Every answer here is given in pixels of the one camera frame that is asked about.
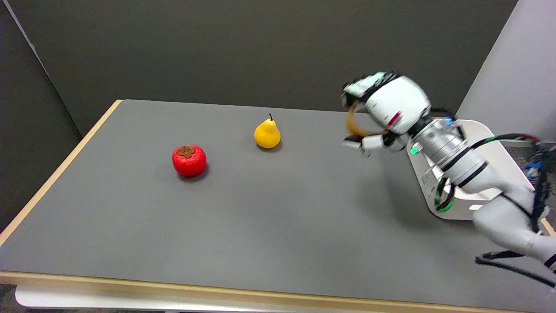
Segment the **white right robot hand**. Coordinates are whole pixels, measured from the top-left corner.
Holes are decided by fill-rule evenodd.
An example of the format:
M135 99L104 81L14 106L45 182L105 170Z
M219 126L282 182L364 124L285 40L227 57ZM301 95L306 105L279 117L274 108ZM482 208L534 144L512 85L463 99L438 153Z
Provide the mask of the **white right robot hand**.
M431 104L425 91L411 78L397 72L377 72L346 83L342 87L342 105L348 108L346 129L349 133L342 145L370 155L375 150L392 152L405 149L412 127L429 114ZM358 107L382 131L366 131L356 123Z

